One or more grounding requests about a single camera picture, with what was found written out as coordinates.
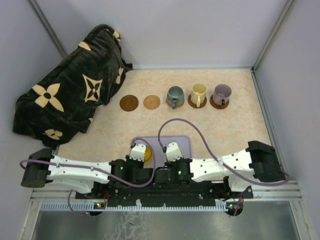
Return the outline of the yellow ceramic mug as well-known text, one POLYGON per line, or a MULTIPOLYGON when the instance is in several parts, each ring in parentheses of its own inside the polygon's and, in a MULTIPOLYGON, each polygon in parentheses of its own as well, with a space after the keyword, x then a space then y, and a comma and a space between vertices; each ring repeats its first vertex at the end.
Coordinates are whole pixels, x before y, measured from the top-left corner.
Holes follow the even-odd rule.
POLYGON ((144 152, 144 163, 147 164, 152 157, 152 150, 149 146, 146 147, 144 152))

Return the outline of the light woven rattan coaster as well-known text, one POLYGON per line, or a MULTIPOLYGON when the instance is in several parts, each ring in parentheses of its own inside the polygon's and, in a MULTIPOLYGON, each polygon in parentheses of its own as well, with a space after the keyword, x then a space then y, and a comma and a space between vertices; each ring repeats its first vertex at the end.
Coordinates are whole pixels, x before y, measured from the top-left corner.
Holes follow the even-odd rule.
POLYGON ((143 100, 143 106, 148 110, 155 110, 160 106, 161 100, 156 95, 148 95, 143 100))

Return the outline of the grey ceramic mug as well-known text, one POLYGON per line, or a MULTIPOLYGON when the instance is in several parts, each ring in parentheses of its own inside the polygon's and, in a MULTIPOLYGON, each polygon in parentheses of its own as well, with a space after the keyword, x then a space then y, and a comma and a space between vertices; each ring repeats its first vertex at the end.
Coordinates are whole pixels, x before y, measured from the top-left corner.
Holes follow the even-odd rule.
POLYGON ((183 89, 179 86, 172 86, 167 92, 166 99, 175 108, 185 100, 183 89))

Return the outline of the cream ceramic mug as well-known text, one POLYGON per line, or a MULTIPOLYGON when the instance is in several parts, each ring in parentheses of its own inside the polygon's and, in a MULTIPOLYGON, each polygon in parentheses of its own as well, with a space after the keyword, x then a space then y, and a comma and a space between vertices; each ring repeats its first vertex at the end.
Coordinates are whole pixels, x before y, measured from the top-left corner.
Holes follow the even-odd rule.
POLYGON ((204 105, 207 94, 207 86, 203 83, 196 83, 192 86, 190 101, 195 105, 196 108, 200 108, 204 105))

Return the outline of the purple ceramic mug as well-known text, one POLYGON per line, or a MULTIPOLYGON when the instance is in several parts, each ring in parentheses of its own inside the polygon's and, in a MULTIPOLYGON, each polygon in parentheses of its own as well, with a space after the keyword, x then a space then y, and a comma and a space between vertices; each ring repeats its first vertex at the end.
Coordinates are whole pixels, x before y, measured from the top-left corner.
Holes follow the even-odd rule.
POLYGON ((219 84, 213 93, 213 102, 218 106, 224 106, 232 94, 232 89, 226 84, 219 84))

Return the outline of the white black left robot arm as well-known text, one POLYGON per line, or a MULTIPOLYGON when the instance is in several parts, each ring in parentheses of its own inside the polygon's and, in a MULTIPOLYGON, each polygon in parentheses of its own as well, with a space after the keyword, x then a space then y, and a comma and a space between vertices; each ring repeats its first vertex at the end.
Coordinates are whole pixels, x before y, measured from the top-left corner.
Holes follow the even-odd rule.
POLYGON ((111 162, 85 162, 54 155, 52 149, 43 148, 32 153, 20 166, 24 174, 20 185, 25 188, 43 188, 46 184, 66 186, 80 194, 97 199, 107 188, 143 188, 151 184, 154 168, 129 156, 126 160, 111 162))

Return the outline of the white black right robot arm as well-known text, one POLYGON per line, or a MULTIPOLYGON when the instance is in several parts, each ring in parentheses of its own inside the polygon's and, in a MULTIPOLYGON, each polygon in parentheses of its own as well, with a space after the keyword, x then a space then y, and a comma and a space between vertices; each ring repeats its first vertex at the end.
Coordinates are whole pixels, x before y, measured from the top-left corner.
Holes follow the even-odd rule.
POLYGON ((175 194, 207 194, 215 199, 237 198, 252 185, 278 187, 288 182, 275 149, 259 141, 227 155, 186 158, 176 142, 164 148, 165 163, 153 183, 175 194))

